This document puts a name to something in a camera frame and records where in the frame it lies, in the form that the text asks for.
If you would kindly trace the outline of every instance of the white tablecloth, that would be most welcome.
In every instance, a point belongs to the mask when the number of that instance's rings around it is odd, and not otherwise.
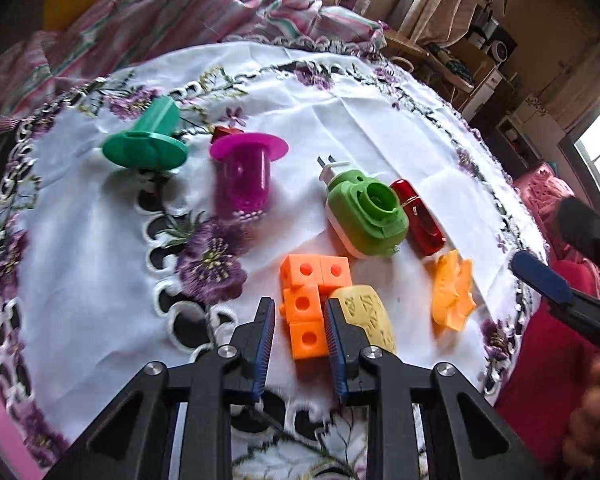
[[[174,52],[84,92],[21,125],[0,193],[0,388],[25,435],[47,437],[42,448],[29,446],[42,465],[146,362],[184,364],[209,348],[209,332],[228,342],[236,324],[253,319],[261,296],[278,304],[286,254],[345,254],[326,219],[318,156],[348,160],[388,184],[409,180],[448,246],[474,260],[478,308],[463,332],[439,336],[430,320],[430,274],[407,242],[391,258],[352,260],[351,270],[355,283],[382,298],[404,362],[449,361],[480,389],[491,378],[488,399],[495,400],[500,371],[512,369],[519,333],[538,306],[508,258],[519,248],[544,257],[543,241],[479,134],[430,89],[384,60],[242,42]],[[182,110],[186,164],[154,175],[106,160],[99,146],[107,136],[170,92]],[[213,216],[222,212],[208,155],[216,124],[275,134],[290,146],[272,164],[268,214],[242,227]],[[182,287],[183,246],[162,250],[175,236],[158,232],[165,215],[190,213],[201,214],[209,233],[229,229],[240,238],[229,251],[246,274],[241,290],[242,274],[231,276],[225,296],[235,299],[206,310]],[[204,244],[212,234],[199,237]],[[1,314],[13,309],[19,322]],[[485,346],[488,319],[501,320],[510,337],[502,358],[488,353],[488,340]],[[253,433],[254,421],[234,409],[235,478],[308,478],[334,465],[363,473],[364,411],[333,411],[327,360],[295,363],[280,318],[266,387],[264,410],[281,427]],[[39,421],[33,430],[31,413]],[[323,420],[326,451],[319,452],[315,435],[298,428]]]

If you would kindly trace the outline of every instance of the orange block with hole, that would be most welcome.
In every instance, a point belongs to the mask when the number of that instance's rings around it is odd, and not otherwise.
[[[306,323],[311,321],[324,322],[322,307],[317,285],[296,286],[282,291],[284,298],[284,314],[289,325],[293,323]]]
[[[294,361],[329,355],[323,320],[290,323],[289,332]]]
[[[349,260],[344,256],[320,256],[322,284],[318,285],[321,294],[331,294],[337,288],[351,286]]]
[[[317,254],[290,254],[280,265],[282,289],[303,285],[321,285],[322,271]]]

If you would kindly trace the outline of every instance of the metal screw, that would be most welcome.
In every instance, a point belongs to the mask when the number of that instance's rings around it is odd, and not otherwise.
[[[451,363],[438,363],[436,365],[436,371],[443,377],[451,377],[456,374],[456,367]]]
[[[164,370],[164,365],[158,361],[151,361],[144,365],[144,373],[147,375],[158,375]]]
[[[238,349],[235,346],[224,345],[218,349],[218,355],[220,357],[224,357],[228,359],[229,357],[234,357],[238,353]]]
[[[369,359],[379,359],[382,357],[382,349],[377,346],[368,346],[362,350],[362,355]]]

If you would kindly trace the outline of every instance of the curtain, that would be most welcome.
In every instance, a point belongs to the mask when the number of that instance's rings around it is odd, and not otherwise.
[[[469,30],[479,0],[400,0],[388,23],[419,44],[449,46]]]
[[[587,49],[568,79],[554,88],[542,101],[565,133],[569,133],[600,104],[600,38]]]

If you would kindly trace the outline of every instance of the embroidered purple flower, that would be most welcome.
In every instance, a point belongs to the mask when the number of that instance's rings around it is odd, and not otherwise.
[[[157,88],[139,86],[124,96],[108,94],[109,110],[123,121],[137,119],[161,92]]]
[[[458,156],[458,165],[460,168],[471,176],[476,176],[477,166],[471,158],[471,155],[469,155],[469,151],[459,144],[456,144],[456,155]]]
[[[507,345],[507,336],[502,327],[502,321],[494,322],[493,319],[486,319],[482,326],[482,340],[484,349],[490,360],[506,361],[510,358],[509,346]]]
[[[378,76],[378,79],[389,85],[394,85],[398,82],[398,78],[394,75],[394,72],[385,66],[376,67],[374,72]]]
[[[178,256],[183,293],[207,306],[238,298],[247,273],[237,257],[246,252],[247,242],[246,230],[238,222],[212,216],[197,224]]]
[[[24,343],[20,340],[20,329],[14,328],[7,336],[7,354],[13,356],[15,366],[22,364],[22,354],[20,352],[24,347]]]
[[[484,141],[482,140],[482,135],[480,134],[480,130],[478,128],[470,128],[472,134],[474,134],[474,139],[482,144]]]
[[[304,86],[315,86],[320,90],[331,90],[333,79],[327,68],[321,68],[314,62],[299,63],[294,74]]]
[[[56,115],[62,110],[62,105],[54,105],[31,121],[31,139],[39,139],[49,133],[56,122]]]
[[[40,467],[51,467],[68,449],[69,443],[52,431],[33,400],[13,405],[14,414],[25,431],[24,445]]]
[[[245,121],[248,118],[249,116],[245,115],[245,113],[242,111],[241,106],[238,106],[235,110],[232,110],[231,108],[227,107],[225,110],[225,115],[220,117],[218,121],[220,121],[221,123],[229,123],[229,128],[233,128],[236,125],[236,123],[240,124],[240,126],[244,128],[247,125]]]
[[[502,251],[502,253],[507,252],[507,246],[505,244],[504,238],[501,235],[498,235],[498,248]]]
[[[5,301],[18,295],[18,265],[29,245],[27,230],[13,232],[7,228],[6,249],[0,255],[0,296]]]

